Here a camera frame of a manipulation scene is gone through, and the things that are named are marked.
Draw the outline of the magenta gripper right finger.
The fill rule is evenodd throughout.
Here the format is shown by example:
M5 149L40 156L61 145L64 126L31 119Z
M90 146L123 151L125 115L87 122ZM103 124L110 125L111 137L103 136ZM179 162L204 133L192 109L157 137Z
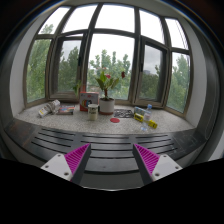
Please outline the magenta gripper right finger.
M167 154L158 155L138 144L133 145L133 155L145 185L182 169L182 167Z

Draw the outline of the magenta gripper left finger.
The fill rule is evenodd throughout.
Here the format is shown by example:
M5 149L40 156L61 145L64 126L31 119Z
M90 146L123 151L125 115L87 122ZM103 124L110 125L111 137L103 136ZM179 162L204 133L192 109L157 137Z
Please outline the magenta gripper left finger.
M91 154L91 144L87 143L63 155L56 154L42 169L65 180L79 184Z

